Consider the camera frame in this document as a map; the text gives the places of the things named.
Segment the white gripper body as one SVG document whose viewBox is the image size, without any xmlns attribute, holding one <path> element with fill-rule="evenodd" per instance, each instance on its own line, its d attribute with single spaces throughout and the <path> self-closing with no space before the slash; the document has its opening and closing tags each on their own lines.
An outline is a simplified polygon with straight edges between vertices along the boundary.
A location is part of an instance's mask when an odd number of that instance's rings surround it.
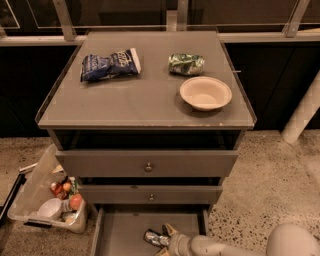
<svg viewBox="0 0 320 256">
<path fill-rule="evenodd" d="M 191 250 L 190 250 L 190 242 L 191 238 L 181 234 L 177 233 L 174 234 L 169 242 L 169 253 L 171 256 L 192 256 Z"/>
</svg>

